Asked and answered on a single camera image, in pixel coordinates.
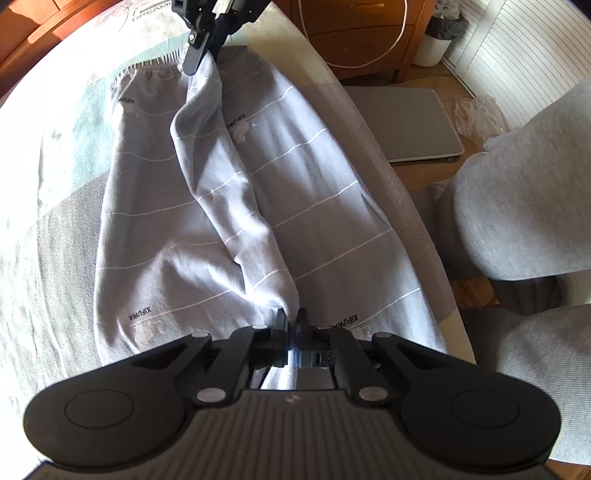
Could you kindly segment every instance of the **white louvered door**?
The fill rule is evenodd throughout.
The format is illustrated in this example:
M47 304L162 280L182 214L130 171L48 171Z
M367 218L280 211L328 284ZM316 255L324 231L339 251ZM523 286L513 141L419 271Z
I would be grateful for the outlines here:
M476 1L460 2L469 21L465 2ZM474 94L494 96L511 127L591 74L591 23L563 0L489 0L466 37L450 45L447 64Z

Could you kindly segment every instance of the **ribbed gray panel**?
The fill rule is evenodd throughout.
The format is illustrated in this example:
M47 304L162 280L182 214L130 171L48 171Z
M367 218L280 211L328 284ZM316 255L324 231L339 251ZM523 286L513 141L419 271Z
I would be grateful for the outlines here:
M351 405L341 391L245 391L231 407L202 411L169 450L110 473L43 464L29 480L556 480L545 467L479 475L414 449L392 418Z

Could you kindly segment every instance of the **person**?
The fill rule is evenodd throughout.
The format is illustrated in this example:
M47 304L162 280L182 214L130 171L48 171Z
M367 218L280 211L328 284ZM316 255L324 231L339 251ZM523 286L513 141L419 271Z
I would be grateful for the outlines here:
M584 464L591 304L567 306L557 276L591 269L590 125L591 77L415 199L448 276L485 275L501 302L462 312L476 362L548 392L563 417L553 458Z

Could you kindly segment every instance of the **gray pants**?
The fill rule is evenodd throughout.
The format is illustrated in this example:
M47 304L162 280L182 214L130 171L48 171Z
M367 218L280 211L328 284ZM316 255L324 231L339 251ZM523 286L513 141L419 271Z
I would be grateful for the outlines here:
M552 275L591 269L590 125L587 79L415 201L448 275L486 275L521 313L462 316L479 364L554 398L563 427L552 458L574 463L591 463L591 305L548 308Z

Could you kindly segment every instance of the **tile floor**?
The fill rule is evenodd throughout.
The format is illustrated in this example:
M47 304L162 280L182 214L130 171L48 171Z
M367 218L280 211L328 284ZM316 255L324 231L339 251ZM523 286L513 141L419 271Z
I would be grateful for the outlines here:
M345 85L382 86L391 85L396 88L423 87L435 90L446 112L452 118L456 99L469 98L470 93L449 72L443 64L434 67L422 68L411 66L404 83L393 85L391 81L379 74L357 77L343 81ZM411 165L392 166L402 183L411 193L418 193L427 185L447 180L453 177L462 164L472 154L481 151L472 140L460 136L464 145L464 153L460 160L454 163L417 163ZM486 305L491 301L492 289L485 277L470 280L468 282L452 283L454 296L458 304L464 306ZM574 465L571 463L555 462L549 460L547 466L562 480L591 480L591 467Z

